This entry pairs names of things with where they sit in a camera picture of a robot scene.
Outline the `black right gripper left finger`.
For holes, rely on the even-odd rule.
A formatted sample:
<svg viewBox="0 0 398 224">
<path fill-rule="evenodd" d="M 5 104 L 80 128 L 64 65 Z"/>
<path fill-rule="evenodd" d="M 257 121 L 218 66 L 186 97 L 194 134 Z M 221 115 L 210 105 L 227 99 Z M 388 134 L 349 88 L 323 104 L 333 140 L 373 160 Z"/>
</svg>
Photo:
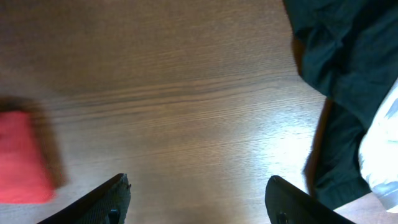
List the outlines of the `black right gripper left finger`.
<svg viewBox="0 0 398 224">
<path fill-rule="evenodd" d="M 123 224 L 130 200 L 131 184 L 126 174 L 119 173 L 39 224 Z"/>
</svg>

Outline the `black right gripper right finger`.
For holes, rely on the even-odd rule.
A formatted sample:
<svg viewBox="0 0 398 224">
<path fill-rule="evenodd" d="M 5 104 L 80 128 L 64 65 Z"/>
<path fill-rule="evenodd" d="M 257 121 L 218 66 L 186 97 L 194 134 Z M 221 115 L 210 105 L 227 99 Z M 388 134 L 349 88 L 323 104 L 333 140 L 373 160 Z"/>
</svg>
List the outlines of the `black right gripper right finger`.
<svg viewBox="0 0 398 224">
<path fill-rule="evenodd" d="M 354 224 L 278 175 L 268 180 L 265 205 L 272 224 Z"/>
</svg>

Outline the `red t-shirt white print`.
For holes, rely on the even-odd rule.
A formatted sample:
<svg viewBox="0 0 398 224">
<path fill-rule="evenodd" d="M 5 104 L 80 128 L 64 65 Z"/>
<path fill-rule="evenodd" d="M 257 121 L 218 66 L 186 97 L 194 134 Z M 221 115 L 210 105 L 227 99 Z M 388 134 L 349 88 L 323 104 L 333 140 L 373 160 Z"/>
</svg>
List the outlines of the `red t-shirt white print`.
<svg viewBox="0 0 398 224">
<path fill-rule="evenodd" d="M 29 114 L 1 113 L 1 203 L 40 204 L 55 196 Z"/>
</svg>

